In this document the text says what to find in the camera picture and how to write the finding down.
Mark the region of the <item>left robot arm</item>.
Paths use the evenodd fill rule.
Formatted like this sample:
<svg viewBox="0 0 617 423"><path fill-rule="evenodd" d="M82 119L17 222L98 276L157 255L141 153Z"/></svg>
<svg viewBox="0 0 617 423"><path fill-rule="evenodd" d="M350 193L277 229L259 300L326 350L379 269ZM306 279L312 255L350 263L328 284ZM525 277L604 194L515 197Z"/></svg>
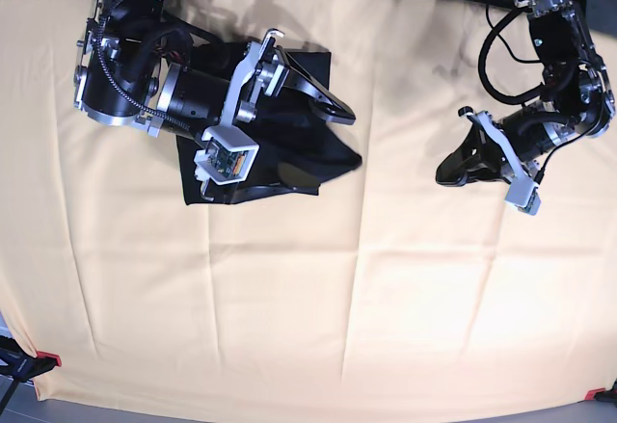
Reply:
<svg viewBox="0 0 617 423"><path fill-rule="evenodd" d="M566 145L597 137L615 114L615 98L603 58L597 53L577 0L513 0L515 7L485 38L478 56L478 75L485 91L517 112L490 126L504 135L523 171L542 180L549 160ZM528 20L529 35L543 81L520 94L499 91L490 82L487 60L493 43L519 15Z"/></svg>

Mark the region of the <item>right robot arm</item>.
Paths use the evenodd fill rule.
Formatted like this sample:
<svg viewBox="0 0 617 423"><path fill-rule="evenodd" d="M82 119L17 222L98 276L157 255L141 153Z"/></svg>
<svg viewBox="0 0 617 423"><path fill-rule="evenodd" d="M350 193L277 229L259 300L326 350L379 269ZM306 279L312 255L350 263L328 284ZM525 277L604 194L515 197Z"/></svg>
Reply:
<svg viewBox="0 0 617 423"><path fill-rule="evenodd" d="M264 128L286 138L295 127L352 124L353 110L282 47L226 43L170 13L166 0L93 0L78 47L74 104L91 119L196 145Z"/></svg>

